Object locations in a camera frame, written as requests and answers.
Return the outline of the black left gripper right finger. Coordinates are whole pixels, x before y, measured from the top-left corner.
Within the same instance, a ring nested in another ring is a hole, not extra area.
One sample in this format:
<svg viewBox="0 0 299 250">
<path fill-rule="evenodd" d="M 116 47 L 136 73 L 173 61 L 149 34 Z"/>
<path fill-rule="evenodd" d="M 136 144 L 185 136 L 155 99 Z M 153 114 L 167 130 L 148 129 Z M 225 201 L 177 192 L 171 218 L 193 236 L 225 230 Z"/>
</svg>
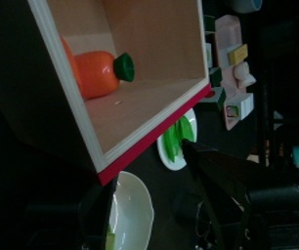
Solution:
<svg viewBox="0 0 299 250">
<path fill-rule="evenodd" d="M 215 250 L 256 250 L 252 219 L 261 211 L 255 195 L 263 168 L 188 140 L 183 141 L 183 152 L 203 185 Z"/>
</svg>

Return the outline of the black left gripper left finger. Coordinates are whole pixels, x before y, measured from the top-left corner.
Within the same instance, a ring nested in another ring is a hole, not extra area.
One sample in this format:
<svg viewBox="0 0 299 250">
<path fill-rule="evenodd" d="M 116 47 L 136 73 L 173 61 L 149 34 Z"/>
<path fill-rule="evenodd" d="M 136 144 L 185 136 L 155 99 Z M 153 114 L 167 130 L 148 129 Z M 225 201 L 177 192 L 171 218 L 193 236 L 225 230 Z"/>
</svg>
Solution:
<svg viewBox="0 0 299 250">
<path fill-rule="evenodd" d="M 28 206 L 28 250 L 105 250 L 116 183 L 55 193 Z"/>
</svg>

